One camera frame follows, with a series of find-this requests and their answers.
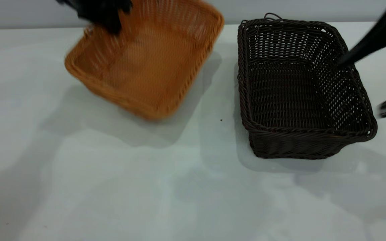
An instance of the basket rim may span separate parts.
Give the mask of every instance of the basket rim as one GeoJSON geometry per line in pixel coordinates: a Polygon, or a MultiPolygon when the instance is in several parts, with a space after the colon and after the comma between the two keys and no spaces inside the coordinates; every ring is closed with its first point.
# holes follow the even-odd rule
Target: basket rim
{"type": "Polygon", "coordinates": [[[249,26],[252,25],[320,25],[328,29],[336,38],[337,43],[339,46],[339,50],[342,53],[348,52],[348,47],[346,46],[345,41],[343,40],[342,36],[340,35],[339,31],[329,25],[328,23],[321,22],[321,21],[304,21],[304,20],[288,20],[288,19],[278,19],[278,20],[267,20],[263,18],[253,19],[253,20],[243,20],[238,28],[238,48],[239,48],[239,74],[238,74],[238,81],[239,81],[239,94],[240,96],[244,96],[245,98],[240,98],[241,105],[245,106],[243,111],[241,110],[241,116],[242,116],[242,123],[249,132],[270,132],[270,133],[278,133],[279,137],[294,137],[297,134],[302,134],[302,138],[306,137],[316,137],[316,138],[330,138],[334,139],[336,136],[338,139],[352,139],[352,138],[362,138],[363,140],[358,140],[359,142],[367,141],[377,134],[377,121],[373,115],[373,109],[370,104],[369,96],[367,95],[366,89],[363,86],[363,83],[360,79],[360,74],[358,73],[356,67],[354,64],[347,67],[349,79],[352,80],[354,87],[356,89],[357,95],[360,97],[360,103],[365,110],[364,114],[367,118],[367,126],[363,130],[360,131],[348,131],[348,130],[337,130],[334,128],[326,128],[326,129],[319,129],[319,128],[285,128],[285,127],[267,127],[264,125],[261,125],[260,123],[254,121],[253,117],[251,116],[251,100],[250,100],[250,91],[249,89],[249,73],[248,73],[248,47],[247,47],[247,38],[246,38],[246,29],[249,26]],[[243,93],[241,91],[241,86],[245,87],[246,92],[243,93]]]}

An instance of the woven wicker texture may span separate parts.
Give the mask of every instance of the woven wicker texture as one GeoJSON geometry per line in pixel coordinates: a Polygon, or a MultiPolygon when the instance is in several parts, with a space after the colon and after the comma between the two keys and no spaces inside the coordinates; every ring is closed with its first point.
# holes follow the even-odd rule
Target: woven wicker texture
{"type": "Polygon", "coordinates": [[[199,0],[133,0],[130,15],[119,15],[120,35],[87,29],[66,57],[66,69],[133,114],[170,116],[210,55],[222,15],[199,0]]]}
{"type": "Polygon", "coordinates": [[[244,20],[238,44],[242,123],[256,156],[323,159],[376,135],[355,66],[337,68],[348,48],[334,27],[244,20]]]}

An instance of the orange wicker basket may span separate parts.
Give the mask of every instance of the orange wicker basket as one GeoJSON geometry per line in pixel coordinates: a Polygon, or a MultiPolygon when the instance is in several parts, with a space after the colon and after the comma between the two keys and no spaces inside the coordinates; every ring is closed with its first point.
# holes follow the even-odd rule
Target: orange wicker basket
{"type": "Polygon", "coordinates": [[[224,25],[200,0],[133,0],[121,33],[86,29],[66,69],[90,91],[145,119],[173,114],[224,25]]]}

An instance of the table surface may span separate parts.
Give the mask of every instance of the table surface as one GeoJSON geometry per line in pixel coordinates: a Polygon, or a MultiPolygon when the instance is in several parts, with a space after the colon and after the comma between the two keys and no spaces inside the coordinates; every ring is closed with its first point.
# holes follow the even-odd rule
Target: table surface
{"type": "MultiPolygon", "coordinates": [[[[373,23],[332,25],[352,47],[373,23]]],[[[81,35],[0,30],[0,241],[386,241],[386,119],[326,160],[259,159],[240,117],[237,25],[158,123],[67,73],[81,35]]],[[[357,68],[372,105],[385,101],[386,49],[357,68]]]]}

